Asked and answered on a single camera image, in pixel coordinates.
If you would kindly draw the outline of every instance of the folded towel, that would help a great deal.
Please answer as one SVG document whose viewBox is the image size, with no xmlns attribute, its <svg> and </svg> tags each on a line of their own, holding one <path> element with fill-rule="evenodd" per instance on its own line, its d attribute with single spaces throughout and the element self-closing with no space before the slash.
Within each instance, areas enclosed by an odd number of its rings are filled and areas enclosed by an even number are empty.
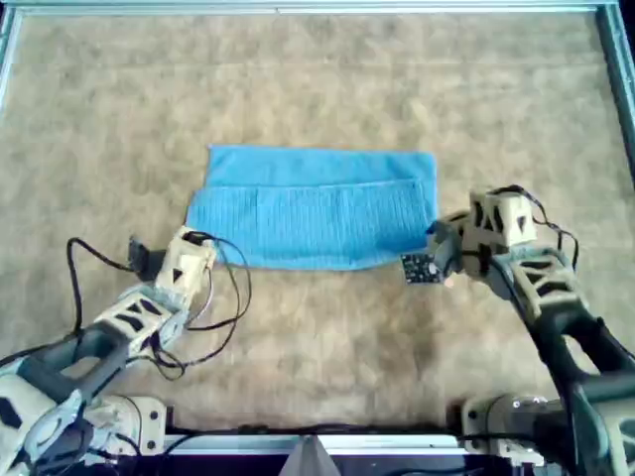
<svg viewBox="0 0 635 476">
<path fill-rule="evenodd" d="M 249 266 L 378 266 L 424 247 L 437 218 L 436 166 L 427 154 L 227 146 L 212 155 L 187 224 L 234 243 Z"/>
</svg>

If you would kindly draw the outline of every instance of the carpet floor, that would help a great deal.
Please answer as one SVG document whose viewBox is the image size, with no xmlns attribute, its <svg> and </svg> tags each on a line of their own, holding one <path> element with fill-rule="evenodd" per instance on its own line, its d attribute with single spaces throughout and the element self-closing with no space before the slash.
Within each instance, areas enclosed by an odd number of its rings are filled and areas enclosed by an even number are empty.
<svg viewBox="0 0 635 476">
<path fill-rule="evenodd" d="M 70 236 L 119 260 L 130 234 L 165 247 L 207 145 L 243 143 L 432 152 L 442 213 L 471 189 L 524 185 L 577 235 L 593 311 L 635 347 L 635 193 L 591 15 L 28 17 L 15 60 L 0 118 L 3 354 L 70 329 Z M 135 280 L 77 261 L 90 322 Z M 444 424 L 472 395 L 554 391 L 511 305 L 465 277 L 252 276 L 221 355 L 176 383 L 139 364 L 112 392 L 154 395 L 203 428 Z M 222 269 L 214 279 L 205 320 L 235 306 Z"/>
</svg>

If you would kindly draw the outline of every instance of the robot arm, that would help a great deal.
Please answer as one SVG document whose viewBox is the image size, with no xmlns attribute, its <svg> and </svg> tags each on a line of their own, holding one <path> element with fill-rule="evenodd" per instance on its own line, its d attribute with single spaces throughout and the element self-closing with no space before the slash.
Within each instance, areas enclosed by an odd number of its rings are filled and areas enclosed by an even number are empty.
<svg viewBox="0 0 635 476">
<path fill-rule="evenodd" d="M 181 228 L 152 285 L 125 292 L 79 334 L 0 368 L 0 474 L 28 474 L 37 461 L 62 461 L 70 449 L 81 458 L 91 441 L 111 447 L 108 405 L 93 399 L 129 362 L 150 355 L 153 338 L 166 347 L 181 334 L 214 258 L 211 241 Z M 97 362 L 70 377 L 66 371 L 86 358 Z"/>
<path fill-rule="evenodd" d="M 635 359 L 592 315 L 564 254 L 535 245 L 531 202 L 519 188 L 472 193 L 469 211 L 435 223 L 425 254 L 404 260 L 407 279 L 442 282 L 465 272 L 510 300 L 562 402 L 536 412 L 523 430 L 573 474 L 635 474 Z M 565 336 L 599 375 L 578 368 Z"/>
</svg>

